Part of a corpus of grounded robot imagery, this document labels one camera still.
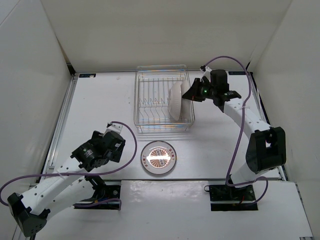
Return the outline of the plain white plate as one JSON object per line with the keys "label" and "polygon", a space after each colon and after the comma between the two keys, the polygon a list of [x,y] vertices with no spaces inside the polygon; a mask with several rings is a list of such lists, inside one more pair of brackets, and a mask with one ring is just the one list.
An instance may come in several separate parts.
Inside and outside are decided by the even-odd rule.
{"label": "plain white plate", "polygon": [[[181,88],[181,96],[183,96],[189,89],[190,85],[187,80],[184,80],[180,85]],[[181,98],[181,109],[180,109],[180,116],[182,118],[188,118],[190,115],[190,100]]]}

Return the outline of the orange patterned round plate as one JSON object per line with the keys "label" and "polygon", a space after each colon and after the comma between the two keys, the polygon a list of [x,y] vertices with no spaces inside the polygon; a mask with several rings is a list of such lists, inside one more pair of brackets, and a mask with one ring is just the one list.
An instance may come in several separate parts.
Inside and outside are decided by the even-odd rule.
{"label": "orange patterned round plate", "polygon": [[150,175],[165,176],[176,166],[177,152],[167,141],[155,140],[146,144],[140,153],[142,168]]}

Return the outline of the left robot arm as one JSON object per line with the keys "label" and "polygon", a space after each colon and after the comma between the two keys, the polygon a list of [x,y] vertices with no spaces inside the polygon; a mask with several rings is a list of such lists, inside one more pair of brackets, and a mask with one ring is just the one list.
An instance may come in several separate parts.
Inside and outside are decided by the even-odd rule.
{"label": "left robot arm", "polygon": [[105,182],[98,175],[86,174],[110,161],[118,163],[125,143],[119,131],[94,131],[91,139],[54,171],[54,176],[22,194],[12,193],[7,198],[9,209],[24,236],[35,236],[51,217],[77,202],[103,198]]}

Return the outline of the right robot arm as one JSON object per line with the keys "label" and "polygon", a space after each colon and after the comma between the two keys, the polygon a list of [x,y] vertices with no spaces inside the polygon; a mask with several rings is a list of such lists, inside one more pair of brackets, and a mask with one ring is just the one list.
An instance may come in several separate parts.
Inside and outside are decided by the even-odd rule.
{"label": "right robot arm", "polygon": [[230,90],[225,70],[203,67],[203,76],[195,78],[182,98],[203,102],[211,99],[222,113],[229,116],[240,128],[240,135],[248,138],[245,163],[236,171],[227,170],[224,193],[230,200],[238,199],[243,188],[253,184],[261,176],[286,163],[286,134],[281,127],[272,127],[247,106],[246,101]]}

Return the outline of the white ribbed plate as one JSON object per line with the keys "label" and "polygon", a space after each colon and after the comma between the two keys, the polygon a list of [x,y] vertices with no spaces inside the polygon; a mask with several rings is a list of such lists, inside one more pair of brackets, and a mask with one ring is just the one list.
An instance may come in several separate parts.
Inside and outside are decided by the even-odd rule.
{"label": "white ribbed plate", "polygon": [[182,89],[181,89],[182,81],[177,81],[173,84],[173,86],[169,89],[168,92],[168,112],[170,116],[178,121],[181,114],[181,106],[182,106]]}

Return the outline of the right blue table label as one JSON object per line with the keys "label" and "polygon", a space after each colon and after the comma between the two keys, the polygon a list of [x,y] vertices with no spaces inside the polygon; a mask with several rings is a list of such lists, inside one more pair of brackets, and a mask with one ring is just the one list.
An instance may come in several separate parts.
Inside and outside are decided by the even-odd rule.
{"label": "right blue table label", "polygon": [[243,76],[246,73],[244,71],[228,71],[230,76]]}

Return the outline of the blue table label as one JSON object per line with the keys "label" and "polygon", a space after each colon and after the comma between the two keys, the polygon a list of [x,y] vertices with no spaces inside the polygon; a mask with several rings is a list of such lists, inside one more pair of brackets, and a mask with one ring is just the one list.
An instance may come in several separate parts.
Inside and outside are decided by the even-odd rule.
{"label": "blue table label", "polygon": [[246,73],[244,71],[228,71],[230,76],[243,76]]}
{"label": "blue table label", "polygon": [[95,78],[96,74],[95,73],[81,73],[78,76],[79,78]]}

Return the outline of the left blue table label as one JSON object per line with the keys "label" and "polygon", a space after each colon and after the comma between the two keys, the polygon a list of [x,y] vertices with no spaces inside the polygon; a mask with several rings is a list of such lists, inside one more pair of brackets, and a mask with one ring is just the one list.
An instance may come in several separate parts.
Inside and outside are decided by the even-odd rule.
{"label": "left blue table label", "polygon": [[79,78],[95,78],[96,74],[95,73],[81,73],[78,76]]}

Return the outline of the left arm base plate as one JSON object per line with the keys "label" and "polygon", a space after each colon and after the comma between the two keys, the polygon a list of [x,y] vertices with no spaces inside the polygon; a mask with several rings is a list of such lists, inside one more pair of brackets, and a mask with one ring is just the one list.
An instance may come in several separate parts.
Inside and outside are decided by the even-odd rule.
{"label": "left arm base plate", "polygon": [[74,209],[81,210],[119,210],[120,202],[113,200],[105,202],[109,199],[120,199],[121,197],[121,182],[106,181],[106,186],[93,194],[91,198],[77,202]]}

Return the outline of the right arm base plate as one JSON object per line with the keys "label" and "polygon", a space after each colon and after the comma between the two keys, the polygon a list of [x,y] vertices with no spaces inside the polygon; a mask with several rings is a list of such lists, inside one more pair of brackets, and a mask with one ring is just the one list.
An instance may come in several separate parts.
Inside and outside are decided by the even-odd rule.
{"label": "right arm base plate", "polygon": [[210,210],[212,212],[257,211],[256,196],[252,185],[241,188],[224,184],[205,185],[204,191],[209,193]]}

